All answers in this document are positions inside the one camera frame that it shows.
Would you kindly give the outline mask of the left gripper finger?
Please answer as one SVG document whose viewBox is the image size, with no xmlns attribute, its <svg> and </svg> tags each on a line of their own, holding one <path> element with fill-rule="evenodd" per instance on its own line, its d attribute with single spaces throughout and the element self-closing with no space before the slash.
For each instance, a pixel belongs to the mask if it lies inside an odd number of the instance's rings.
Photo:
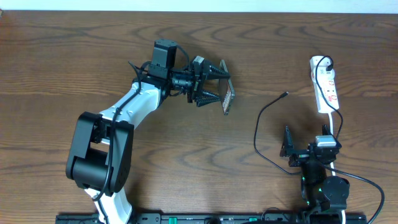
<svg viewBox="0 0 398 224">
<path fill-rule="evenodd" d="M 197 107 L 205 106 L 210 103 L 215 103 L 215 102 L 219 102 L 219 101 L 220 101 L 220 97 L 217 94 L 212 93 L 207 90 L 202 90 L 200 95 L 195 98 Z"/>
<path fill-rule="evenodd" d="M 215 65 L 213 65 L 209 60 L 205 59 L 205 79 L 206 80 L 219 80 L 219 79 L 229 79 L 230 74 Z"/>
</svg>

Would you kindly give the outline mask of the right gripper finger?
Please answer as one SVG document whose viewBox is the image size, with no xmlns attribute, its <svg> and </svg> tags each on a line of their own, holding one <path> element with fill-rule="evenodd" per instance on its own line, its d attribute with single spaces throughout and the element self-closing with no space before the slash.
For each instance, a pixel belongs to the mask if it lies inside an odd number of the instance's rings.
<svg viewBox="0 0 398 224">
<path fill-rule="evenodd" d="M 294 152 L 294 144 L 293 144 L 292 135 L 289 130 L 289 127 L 286 126 L 284 129 L 284 138 L 280 149 L 280 157 L 289 157 L 293 154 L 293 152 Z"/>
<path fill-rule="evenodd" d="M 325 124 L 322 126 L 322 135 L 332 135 L 334 137 L 334 135 L 330 131 L 330 128 L 327 125 L 325 125 Z M 337 142 L 335 147 L 340 149 L 342 147 L 342 145 L 340 144 L 340 142 L 335 137 L 334 137 L 334 139 Z"/>
</svg>

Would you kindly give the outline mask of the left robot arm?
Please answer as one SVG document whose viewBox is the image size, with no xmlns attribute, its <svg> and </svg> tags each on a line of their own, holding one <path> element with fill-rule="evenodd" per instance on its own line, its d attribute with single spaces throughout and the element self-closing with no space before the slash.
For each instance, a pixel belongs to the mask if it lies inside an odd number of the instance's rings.
<svg viewBox="0 0 398 224">
<path fill-rule="evenodd" d="M 74 180 L 95 203 L 97 213 L 58 215 L 56 223 L 139 223 L 141 215 L 129 203 L 124 184 L 131 168 L 134 130 L 167 97 L 185 95 L 198 107 L 220 102 L 228 114 L 234 98 L 231 75 L 225 61 L 219 65 L 196 56 L 175 68 L 177 51 L 172 40 L 154 42 L 150 61 L 133 66 L 131 89 L 100 113 L 82 113 L 76 123 L 66 164 L 66 176 Z"/>
</svg>

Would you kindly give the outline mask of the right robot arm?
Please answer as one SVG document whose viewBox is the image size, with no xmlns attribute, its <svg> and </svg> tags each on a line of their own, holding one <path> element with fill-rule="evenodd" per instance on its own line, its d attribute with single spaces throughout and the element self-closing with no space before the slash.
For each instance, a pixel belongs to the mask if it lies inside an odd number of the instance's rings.
<svg viewBox="0 0 398 224">
<path fill-rule="evenodd" d="M 302 197 L 308 207 L 297 215 L 303 223 L 341 223 L 341 212 L 347 208 L 349 195 L 348 180 L 328 175 L 328 165 L 335 161 L 341 144 L 328 130 L 322 127 L 322 134 L 315 137 L 306 149 L 294 147 L 289 128 L 284 130 L 281 157 L 289 158 L 289 166 L 301 169 Z"/>
</svg>

